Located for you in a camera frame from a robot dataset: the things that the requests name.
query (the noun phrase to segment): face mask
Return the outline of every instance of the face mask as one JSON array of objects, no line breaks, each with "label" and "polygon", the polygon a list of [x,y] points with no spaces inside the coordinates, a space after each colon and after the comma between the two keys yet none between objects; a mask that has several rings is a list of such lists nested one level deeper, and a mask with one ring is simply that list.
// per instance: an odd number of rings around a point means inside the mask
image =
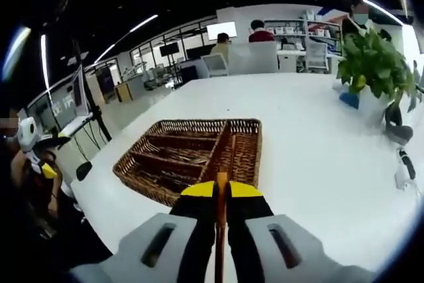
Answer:
[{"label": "face mask", "polygon": [[366,22],[368,21],[368,14],[366,14],[366,13],[354,13],[353,14],[353,20],[355,20],[355,22],[358,25],[365,25]]}]

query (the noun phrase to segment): black stand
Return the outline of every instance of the black stand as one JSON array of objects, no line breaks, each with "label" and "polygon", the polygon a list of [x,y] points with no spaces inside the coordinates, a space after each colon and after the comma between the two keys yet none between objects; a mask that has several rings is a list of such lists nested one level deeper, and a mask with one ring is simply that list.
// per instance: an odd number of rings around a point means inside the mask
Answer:
[{"label": "black stand", "polygon": [[[77,40],[74,38],[72,39],[72,44],[74,45],[74,51],[75,51],[75,57],[77,59],[77,63],[79,66],[82,66],[80,46]],[[110,142],[112,140],[112,136],[109,134],[109,131],[107,130],[105,123],[103,122],[103,118],[101,117],[100,107],[94,103],[93,96],[91,94],[90,88],[88,87],[87,79],[85,78],[84,68],[82,70],[82,74],[83,74],[82,78],[84,82],[84,92],[85,92],[85,95],[87,96],[87,102],[88,102],[88,105],[90,106],[91,112],[93,112],[92,120],[97,121],[97,123],[99,124],[99,128],[105,135],[107,141]]]}]

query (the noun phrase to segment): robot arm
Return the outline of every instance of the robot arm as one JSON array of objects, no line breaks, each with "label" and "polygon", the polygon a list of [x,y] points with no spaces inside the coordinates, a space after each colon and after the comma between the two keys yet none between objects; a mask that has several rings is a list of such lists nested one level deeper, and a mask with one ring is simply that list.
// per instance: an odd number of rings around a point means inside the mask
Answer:
[{"label": "robot arm", "polygon": [[22,152],[31,162],[32,169],[48,179],[55,178],[57,173],[49,164],[38,157],[37,151],[65,144],[69,141],[69,138],[41,135],[32,117],[21,121],[17,137]]}]

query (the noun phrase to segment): office desk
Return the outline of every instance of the office desk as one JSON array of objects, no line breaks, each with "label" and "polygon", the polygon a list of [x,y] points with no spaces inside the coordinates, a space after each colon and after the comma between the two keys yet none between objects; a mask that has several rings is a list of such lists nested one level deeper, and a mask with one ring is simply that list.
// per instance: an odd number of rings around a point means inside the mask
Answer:
[{"label": "office desk", "polygon": [[[315,235],[333,260],[376,271],[415,218],[415,192],[396,189],[396,146],[364,129],[357,110],[340,102],[331,88],[334,80],[320,74],[253,74],[191,81],[109,142],[92,160],[87,178],[72,182],[75,196],[115,253],[125,235],[170,211],[112,172],[150,126],[162,119],[255,118],[262,122],[258,189],[273,212]],[[213,266],[212,255],[206,282],[213,282]],[[236,281],[227,245],[225,282]]]},{"label": "office desk", "polygon": [[[284,73],[296,72],[296,60],[298,56],[305,56],[306,51],[300,50],[278,50],[277,55],[280,58],[280,71]],[[338,54],[330,53],[327,55],[330,59],[329,70],[331,74],[337,74],[339,62],[344,58]]]},{"label": "office desk", "polygon": [[142,75],[135,76],[115,86],[115,93],[120,102],[133,101],[146,93]]}]

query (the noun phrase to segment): black cable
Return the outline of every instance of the black cable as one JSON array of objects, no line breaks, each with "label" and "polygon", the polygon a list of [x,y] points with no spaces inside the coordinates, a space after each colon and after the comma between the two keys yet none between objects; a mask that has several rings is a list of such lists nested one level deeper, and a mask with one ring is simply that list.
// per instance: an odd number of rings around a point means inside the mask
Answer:
[{"label": "black cable", "polygon": [[77,137],[76,137],[75,135],[74,135],[74,138],[75,138],[75,142],[76,142],[76,144],[77,144],[77,147],[78,147],[79,152],[80,152],[80,153],[81,153],[81,155],[85,158],[85,160],[89,162],[89,160],[88,160],[87,156],[86,156],[86,155],[84,154],[84,152],[82,151],[82,148],[81,148],[80,144],[78,144]]},{"label": "black cable", "polygon": [[97,143],[97,146],[99,146],[99,142],[97,142],[97,139],[95,139],[95,136],[94,136],[93,127],[91,126],[91,121],[89,122],[88,125],[90,126],[91,135],[93,136],[95,142]]},{"label": "black cable", "polygon": [[86,135],[88,136],[88,138],[92,141],[92,143],[100,150],[100,146],[99,144],[97,144],[97,141],[93,140],[93,137],[90,136],[90,134],[87,132],[87,130],[85,129],[85,127],[82,128],[84,130],[84,132],[86,133]]},{"label": "black cable", "polygon": [[107,143],[106,143],[106,141],[105,141],[105,139],[103,138],[103,135],[101,134],[100,127],[99,127],[99,135],[100,135],[100,137],[101,137],[101,140],[102,140],[105,144],[107,144]]}]

